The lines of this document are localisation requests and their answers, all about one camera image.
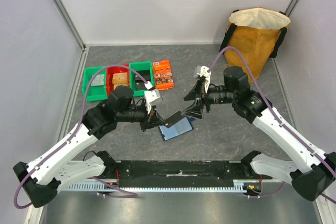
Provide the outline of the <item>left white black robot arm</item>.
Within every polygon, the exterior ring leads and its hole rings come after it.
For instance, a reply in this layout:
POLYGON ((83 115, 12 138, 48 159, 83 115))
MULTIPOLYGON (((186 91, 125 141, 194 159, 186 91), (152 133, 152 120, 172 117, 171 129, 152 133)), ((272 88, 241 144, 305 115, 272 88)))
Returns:
POLYGON ((162 99, 158 89, 145 91, 139 105, 133 101, 133 95, 131 88, 117 87, 106 100, 83 114, 75 127, 45 154, 29 163, 18 162, 13 167, 19 188, 24 189, 30 199, 29 206, 42 207, 68 186, 86 178, 112 177, 117 163, 106 151, 96 152, 75 165, 67 164, 83 149, 115 130, 118 122, 139 123, 142 131, 165 125, 156 111, 162 99))

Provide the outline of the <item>blue card holder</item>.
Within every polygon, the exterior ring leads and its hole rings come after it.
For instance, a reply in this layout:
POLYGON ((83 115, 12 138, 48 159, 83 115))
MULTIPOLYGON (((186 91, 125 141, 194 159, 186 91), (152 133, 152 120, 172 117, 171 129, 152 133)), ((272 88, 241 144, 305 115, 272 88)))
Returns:
POLYGON ((194 126, 192 124, 194 121, 194 118, 185 117, 170 128, 167 128, 166 126, 158 126, 162 140, 166 142, 194 130, 194 126))

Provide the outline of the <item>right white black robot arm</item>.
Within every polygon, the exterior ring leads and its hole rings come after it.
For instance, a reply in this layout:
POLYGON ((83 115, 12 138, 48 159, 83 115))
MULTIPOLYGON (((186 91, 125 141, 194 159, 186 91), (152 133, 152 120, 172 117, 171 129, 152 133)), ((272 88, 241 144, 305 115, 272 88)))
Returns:
POLYGON ((243 158, 241 174, 248 179, 266 175, 291 184, 304 199, 314 201, 335 181, 335 153, 327 154, 294 129, 269 100, 250 88, 248 76, 241 67, 224 70, 224 84, 210 82, 206 66, 195 70, 196 85, 184 97, 193 104, 183 115, 202 119, 213 104, 231 104, 241 118, 266 133, 289 157, 290 161, 271 158, 252 151, 243 158))

